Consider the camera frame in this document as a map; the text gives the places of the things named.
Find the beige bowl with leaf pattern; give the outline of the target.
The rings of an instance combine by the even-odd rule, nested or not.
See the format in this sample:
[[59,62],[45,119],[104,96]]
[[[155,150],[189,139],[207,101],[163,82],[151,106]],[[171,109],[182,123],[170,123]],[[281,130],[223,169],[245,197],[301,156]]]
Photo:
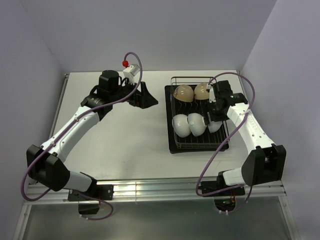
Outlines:
[[208,84],[206,82],[202,82],[196,85],[194,88],[194,99],[195,100],[209,100],[210,93],[207,91]]

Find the white bowl with grey rim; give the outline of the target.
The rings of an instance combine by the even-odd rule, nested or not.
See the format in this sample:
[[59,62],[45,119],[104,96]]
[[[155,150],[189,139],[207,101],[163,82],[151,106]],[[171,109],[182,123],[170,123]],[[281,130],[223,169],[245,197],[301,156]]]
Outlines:
[[207,125],[204,117],[199,113],[190,113],[187,116],[187,121],[193,136],[199,137],[205,132]]

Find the beige speckled bowl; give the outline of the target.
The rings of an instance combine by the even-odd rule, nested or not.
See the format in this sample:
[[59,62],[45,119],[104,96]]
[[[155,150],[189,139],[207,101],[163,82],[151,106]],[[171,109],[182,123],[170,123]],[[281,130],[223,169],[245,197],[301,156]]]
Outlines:
[[179,85],[173,92],[173,97],[185,103],[191,103],[194,100],[194,91],[189,85]]

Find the white ribbed bowl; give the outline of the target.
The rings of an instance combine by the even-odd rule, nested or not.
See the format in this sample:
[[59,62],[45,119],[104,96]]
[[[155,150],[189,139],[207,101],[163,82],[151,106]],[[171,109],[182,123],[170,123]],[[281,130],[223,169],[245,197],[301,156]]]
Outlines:
[[174,132],[180,138],[186,138],[191,134],[191,129],[188,123],[188,117],[185,114],[177,114],[172,119]]

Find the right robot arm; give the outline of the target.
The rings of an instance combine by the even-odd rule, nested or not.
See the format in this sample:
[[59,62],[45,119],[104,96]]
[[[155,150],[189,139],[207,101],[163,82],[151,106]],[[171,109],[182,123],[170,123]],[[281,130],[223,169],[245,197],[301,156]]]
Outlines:
[[230,120],[248,152],[242,167],[219,173],[222,179],[216,183],[217,191],[227,195],[235,185],[255,186],[281,180],[286,149],[267,136],[243,93],[234,93],[227,80],[208,84],[206,91],[209,92],[209,119],[215,122]]

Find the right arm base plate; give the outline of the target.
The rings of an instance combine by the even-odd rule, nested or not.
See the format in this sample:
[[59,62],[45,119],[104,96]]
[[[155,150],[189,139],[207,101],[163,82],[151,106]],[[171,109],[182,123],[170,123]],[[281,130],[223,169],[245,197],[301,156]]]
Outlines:
[[206,197],[244,196],[246,193],[242,185],[227,186],[217,180],[201,181],[198,189]]

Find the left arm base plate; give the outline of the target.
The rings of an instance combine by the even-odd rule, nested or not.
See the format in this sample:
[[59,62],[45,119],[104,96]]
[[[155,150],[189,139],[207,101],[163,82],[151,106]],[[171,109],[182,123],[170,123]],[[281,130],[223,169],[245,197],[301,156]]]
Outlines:
[[68,193],[67,200],[69,202],[90,201],[92,198],[109,201],[113,199],[114,186],[112,184],[100,184],[96,186],[96,190],[93,193],[81,192],[79,194],[76,191]]

